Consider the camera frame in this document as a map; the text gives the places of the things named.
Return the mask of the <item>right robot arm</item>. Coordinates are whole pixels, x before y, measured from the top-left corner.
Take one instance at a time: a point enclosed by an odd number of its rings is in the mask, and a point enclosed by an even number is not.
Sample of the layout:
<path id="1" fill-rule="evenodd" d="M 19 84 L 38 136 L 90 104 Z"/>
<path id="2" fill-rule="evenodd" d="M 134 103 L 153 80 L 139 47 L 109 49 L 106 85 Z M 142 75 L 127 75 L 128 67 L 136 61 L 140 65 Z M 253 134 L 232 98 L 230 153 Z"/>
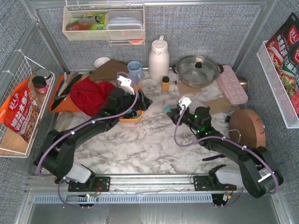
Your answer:
<path id="1" fill-rule="evenodd" d="M 209 111 L 209 107 L 200 106 L 190 113 L 188 107 L 177 106 L 167 112 L 167 116 L 176 127 L 185 124 L 195 131 L 196 140 L 186 144 L 186 147 L 199 144 L 235 162 L 239 166 L 244 188 L 253 197 L 277 193 L 284 180 L 269 151 L 262 146 L 252 148 L 226 138 L 212 127 Z"/>

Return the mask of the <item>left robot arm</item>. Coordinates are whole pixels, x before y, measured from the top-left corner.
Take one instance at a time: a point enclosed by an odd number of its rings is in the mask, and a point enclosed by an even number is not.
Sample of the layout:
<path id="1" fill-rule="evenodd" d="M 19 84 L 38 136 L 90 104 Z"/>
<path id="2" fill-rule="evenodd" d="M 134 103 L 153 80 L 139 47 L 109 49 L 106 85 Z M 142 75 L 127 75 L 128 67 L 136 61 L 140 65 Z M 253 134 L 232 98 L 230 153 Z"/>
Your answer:
<path id="1" fill-rule="evenodd" d="M 75 150 L 90 138 L 112 129 L 120 117 L 131 110 L 146 111 L 152 103 L 142 90 L 130 94 L 121 88 L 112 89 L 107 102 L 88 121 L 69 130 L 52 130 L 47 134 L 36 159 L 36 174 L 41 175 L 44 168 L 57 178 L 57 182 L 64 179 L 82 184 L 92 182 L 93 172 L 74 163 Z"/>

